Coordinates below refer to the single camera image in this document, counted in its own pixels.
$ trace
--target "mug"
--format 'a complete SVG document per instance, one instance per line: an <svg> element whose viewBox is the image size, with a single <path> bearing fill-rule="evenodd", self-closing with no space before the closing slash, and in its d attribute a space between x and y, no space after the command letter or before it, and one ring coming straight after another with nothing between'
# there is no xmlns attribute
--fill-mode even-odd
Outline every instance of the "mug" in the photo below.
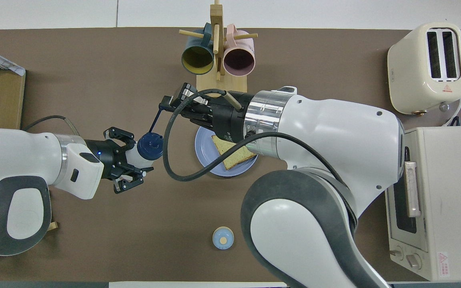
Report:
<svg viewBox="0 0 461 288"><path fill-rule="evenodd" d="M235 40L238 35L249 34L243 30L237 30L234 24L227 26L227 42L223 52L223 67L225 71L234 76L249 75L256 67L256 55L254 51L254 40Z"/></svg>
<svg viewBox="0 0 461 288"><path fill-rule="evenodd" d="M206 23L204 29L196 29L194 32L204 34L204 36L203 38L188 36L184 52L181 55L181 63L190 73L202 75L211 71L214 64L211 24Z"/></svg>

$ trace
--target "wooden mug stand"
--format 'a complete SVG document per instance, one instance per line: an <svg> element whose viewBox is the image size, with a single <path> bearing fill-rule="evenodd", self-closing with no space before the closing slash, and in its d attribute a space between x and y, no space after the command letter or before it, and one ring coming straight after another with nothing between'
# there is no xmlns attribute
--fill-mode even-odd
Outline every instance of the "wooden mug stand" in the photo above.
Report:
<svg viewBox="0 0 461 288"><path fill-rule="evenodd" d="M212 26L213 37L213 53L214 53L214 63L215 65L208 73L204 75L197 75L197 90L204 90L210 88L218 88L222 90L232 90L247 92L247 76L234 76L229 73L225 73L225 68L223 68L223 50L225 39L223 33L223 6L220 4L219 0L214 0L214 4L210 6L210 18ZM198 38L203 38L203 34L179 30L179 34L193 36ZM247 34L236 36L234 39L247 39L247 38L257 38L258 34Z"/></svg>

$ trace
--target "oven knob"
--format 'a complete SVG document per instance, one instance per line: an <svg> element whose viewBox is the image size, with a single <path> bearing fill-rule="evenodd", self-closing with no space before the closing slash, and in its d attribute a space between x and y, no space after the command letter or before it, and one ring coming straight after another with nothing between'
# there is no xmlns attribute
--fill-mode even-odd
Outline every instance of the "oven knob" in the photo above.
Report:
<svg viewBox="0 0 461 288"><path fill-rule="evenodd" d="M401 249L399 248L399 246L396 248L397 248L396 250L390 250L389 254L394 256L397 260L403 260L403 252L401 252Z"/></svg>
<svg viewBox="0 0 461 288"><path fill-rule="evenodd" d="M408 264L410 265L410 268L413 268L413 269L422 268L421 257L419 257L419 255L417 254L407 255L407 261L408 261Z"/></svg>

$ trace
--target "oven handle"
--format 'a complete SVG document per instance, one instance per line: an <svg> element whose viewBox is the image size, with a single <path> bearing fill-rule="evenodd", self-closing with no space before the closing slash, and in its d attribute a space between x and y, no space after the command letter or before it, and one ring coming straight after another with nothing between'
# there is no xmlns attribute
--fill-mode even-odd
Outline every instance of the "oven handle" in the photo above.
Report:
<svg viewBox="0 0 461 288"><path fill-rule="evenodd" d="M419 198L417 192L417 177L415 175L416 162L405 161L405 187L407 188L408 217L420 217Z"/></svg>

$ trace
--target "slice of bread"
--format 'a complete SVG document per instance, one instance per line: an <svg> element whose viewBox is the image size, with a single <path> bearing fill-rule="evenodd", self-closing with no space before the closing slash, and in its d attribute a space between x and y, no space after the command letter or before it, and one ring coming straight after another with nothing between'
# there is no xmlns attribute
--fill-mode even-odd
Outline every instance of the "slice of bread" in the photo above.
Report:
<svg viewBox="0 0 461 288"><path fill-rule="evenodd" d="M211 136L212 137L212 142L216 146L216 149L218 150L218 153L220 155L223 155L223 153L227 152L232 146L235 144L232 142L227 142L225 140L222 140L216 135ZM227 157L225 160L223 160L223 164L225 165L225 170L229 170L230 168L236 166L237 164L240 164L242 162L247 161L248 159L251 159L254 157L256 154L250 152L245 146L241 147L238 149L238 151L232 153L229 157Z"/></svg>

